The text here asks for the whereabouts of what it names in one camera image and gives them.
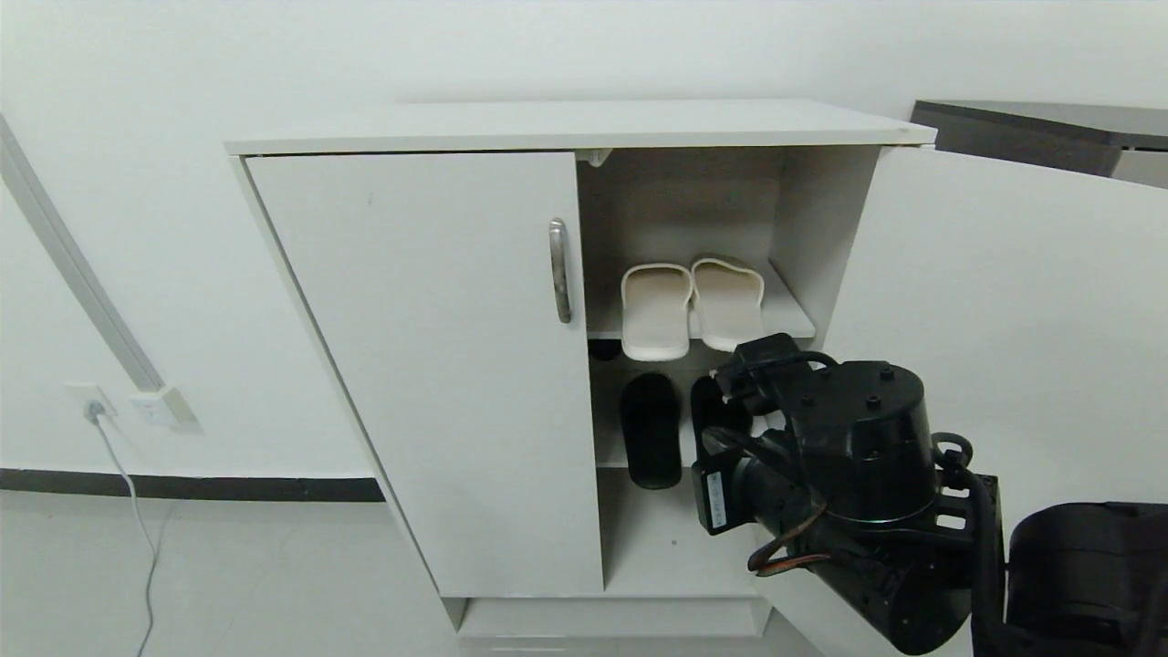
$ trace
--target floor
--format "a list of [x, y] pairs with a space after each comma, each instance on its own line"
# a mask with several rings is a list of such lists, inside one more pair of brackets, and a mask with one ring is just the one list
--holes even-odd
[[[148, 499], [141, 509], [161, 544], [147, 656], [819, 655], [790, 639], [459, 644], [382, 504]], [[0, 492], [0, 653], [133, 655], [148, 559], [127, 498]]]

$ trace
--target label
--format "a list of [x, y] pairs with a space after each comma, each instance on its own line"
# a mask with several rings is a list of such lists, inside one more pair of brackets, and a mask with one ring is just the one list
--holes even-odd
[[705, 486], [710, 491], [710, 526], [715, 530], [726, 524], [726, 500], [722, 491], [722, 472], [705, 476]]

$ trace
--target shoe cabinet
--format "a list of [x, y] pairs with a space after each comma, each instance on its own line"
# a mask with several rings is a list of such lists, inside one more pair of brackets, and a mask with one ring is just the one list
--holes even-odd
[[[681, 359], [590, 357], [620, 338], [630, 267], [732, 256], [764, 276], [769, 332], [915, 369], [934, 429], [1002, 478], [1008, 520], [1091, 497], [1042, 469], [1103, 457], [1115, 417], [1168, 424], [1135, 388], [1168, 371], [1168, 191], [937, 152], [934, 134], [798, 99], [472, 103], [227, 147], [464, 636], [758, 635], [778, 606], [814, 637], [801, 609], [826, 587], [748, 576], [758, 538], [704, 535], [688, 476], [628, 480], [621, 387], [662, 372], [688, 402], [725, 355], [690, 317]], [[688, 464], [684, 406], [681, 424]], [[1101, 499], [1162, 486], [1127, 442], [1108, 454], [1133, 464], [1085, 484]]]

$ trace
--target open cabinet door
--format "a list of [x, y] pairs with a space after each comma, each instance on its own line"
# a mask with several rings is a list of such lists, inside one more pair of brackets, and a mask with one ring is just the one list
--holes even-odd
[[[920, 375], [1008, 535], [1064, 502], [1168, 502], [1166, 339], [1168, 191], [892, 147], [823, 350]], [[825, 655], [896, 655], [808, 573], [760, 588]], [[968, 624], [937, 652], [968, 653]]]

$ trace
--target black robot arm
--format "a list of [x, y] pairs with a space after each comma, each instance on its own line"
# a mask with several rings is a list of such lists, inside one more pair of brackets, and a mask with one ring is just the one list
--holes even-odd
[[978, 657], [1159, 655], [1168, 505], [1066, 504], [1023, 520], [1003, 622], [997, 480], [968, 469], [964, 437], [930, 433], [916, 374], [839, 364], [786, 334], [741, 345], [710, 374], [726, 402], [784, 420], [762, 436], [705, 429], [693, 468], [707, 532], [759, 523], [774, 535], [746, 561], [757, 576], [811, 570], [906, 655], [971, 616]]
[[[728, 400], [786, 421], [759, 437], [708, 429], [710, 456], [693, 470], [710, 534], [757, 521], [776, 535], [748, 560], [752, 572], [809, 569], [906, 655], [945, 643], [975, 601], [1001, 617], [996, 480], [968, 472], [965, 438], [930, 434], [917, 375], [836, 364], [785, 334], [742, 345], [711, 374]], [[981, 570], [979, 499], [993, 546]]]

